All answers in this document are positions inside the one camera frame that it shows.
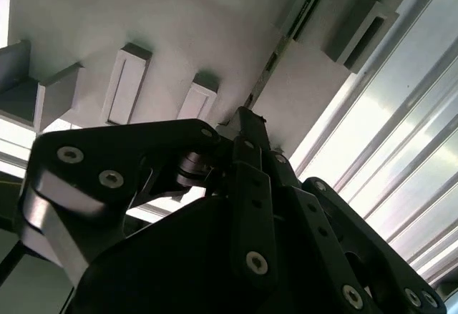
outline screw hole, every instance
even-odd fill
[[[432,305],[434,308],[438,308],[439,305],[437,304],[436,300],[428,294],[426,291],[422,291],[423,296],[427,299],[430,305]]]
[[[263,264],[257,257],[254,257],[251,261],[253,262],[253,264],[256,266],[257,269],[260,269],[260,267]]]
[[[66,151],[64,153],[64,156],[65,157],[68,157],[68,158],[71,158],[71,159],[74,159],[77,157],[77,154],[75,152],[72,152],[72,151]]]
[[[117,177],[116,177],[115,175],[107,175],[105,178],[106,178],[107,181],[109,181],[109,182],[112,182],[112,183],[117,182]]]
[[[419,297],[417,296],[416,293],[414,293],[409,288],[405,288],[404,291],[405,291],[405,293],[407,295],[407,298],[412,303],[412,305],[414,305],[415,307],[421,307],[422,306],[422,302],[420,301],[420,299],[419,299]]]
[[[263,206],[260,200],[251,200],[251,203],[253,203],[253,205],[258,209],[262,208]]]
[[[318,227],[318,231],[321,235],[323,235],[324,237],[327,237],[328,236],[328,232],[322,228],[322,227]]]
[[[351,298],[354,302],[357,302],[357,301],[358,301],[358,296],[356,296],[356,294],[355,294],[354,291],[350,291],[350,292],[349,292],[349,296],[350,296],[350,298]]]

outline rectangular slot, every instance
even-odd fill
[[[102,110],[105,122],[130,123],[151,56],[150,51],[134,44],[118,51]]]
[[[359,42],[356,44],[353,51],[350,53],[348,59],[343,63],[343,65],[347,69],[351,69],[355,65],[356,60],[358,60],[358,58],[361,56],[361,54],[366,49],[366,47],[369,45],[369,43],[374,38],[374,36],[376,36],[376,34],[379,32],[384,22],[385,20],[382,19],[381,17],[376,17],[372,21],[372,23],[369,25],[367,30],[364,32]]]
[[[295,20],[294,25],[291,27],[292,29],[291,33],[294,34],[293,35],[294,41],[298,41],[299,37],[301,37],[301,34],[307,22],[310,20],[311,16],[313,15],[319,3],[320,3],[320,0],[306,0],[306,2],[304,3],[300,14],[298,15],[297,19]]]
[[[267,62],[265,66],[265,70],[267,72],[272,71],[273,65],[275,65],[275,63],[277,62],[277,58],[278,58],[278,55],[275,52],[273,52],[269,61]]]
[[[328,5],[332,0],[289,0],[276,22],[282,35],[287,39],[302,42],[311,20],[328,14]]]

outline black plastic part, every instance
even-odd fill
[[[271,149],[267,131],[265,130],[264,118],[254,114],[248,108],[238,108],[233,118],[230,119],[228,126],[236,132],[240,132],[239,135],[241,137],[258,145],[262,150],[268,151]]]
[[[240,108],[230,125],[240,130],[234,141],[197,120],[37,140],[19,203],[19,231],[24,242],[39,242],[35,250],[49,242],[49,255],[66,258],[67,273],[77,276],[70,313],[446,312],[426,282],[325,182],[301,185],[288,161],[270,151],[262,117]],[[67,145],[80,148],[84,161],[62,164],[56,150]],[[125,183],[116,191],[101,187],[101,170],[120,172]],[[209,196],[107,243],[115,237],[107,228],[121,230],[131,201],[138,205],[201,184]],[[52,204],[44,221],[54,224],[43,232],[22,210],[38,197]],[[73,251],[89,266],[73,270]],[[254,272],[250,252],[268,269]],[[361,297],[358,305],[355,293],[345,294],[346,285]],[[418,294],[419,307],[405,288]]]
[[[326,189],[318,187],[320,182]],[[341,228],[340,241],[346,254],[357,256],[364,269],[372,297],[384,313],[446,313],[444,303],[429,284],[403,260],[346,202],[323,180],[308,178],[303,190],[314,194],[331,222]],[[420,308],[408,299],[405,289],[416,293]],[[433,307],[423,296],[428,292],[439,304]]]

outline bright light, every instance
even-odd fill
[[[0,119],[0,139],[30,149],[35,138],[35,132],[30,129],[21,127],[4,119]]]
[[[446,256],[450,255],[458,248],[458,240],[453,242],[450,246],[448,246],[445,250],[441,251],[439,254],[434,256],[429,262],[423,265],[421,268],[418,269],[418,274],[422,276],[426,273],[429,269],[434,267],[437,263],[443,260]]]
[[[191,202],[196,201],[197,199],[205,196],[204,187],[191,187],[191,190],[181,199],[183,205],[189,205]]]
[[[72,128],[70,122],[64,121],[63,119],[57,119],[52,122],[48,127],[43,129],[43,133],[57,132],[59,130],[69,130]]]
[[[172,200],[171,197],[161,197],[149,203],[168,212],[175,212],[183,206],[180,202]]]
[[[30,155],[29,148],[21,147],[16,144],[4,141],[2,139],[0,139],[0,152],[3,152],[7,155],[12,155],[23,160],[28,160]]]
[[[160,219],[162,219],[162,216],[156,215],[153,212],[150,212],[148,210],[144,210],[144,209],[139,208],[139,207],[129,209],[126,212],[126,214],[129,215],[129,216],[136,217],[137,219],[140,219],[140,220],[143,220],[143,221],[146,221],[146,222],[150,222],[150,223],[155,223],[155,222],[159,221]]]
[[[26,170],[22,167],[14,166],[2,161],[0,161],[0,171],[19,178],[24,178],[26,175]]]

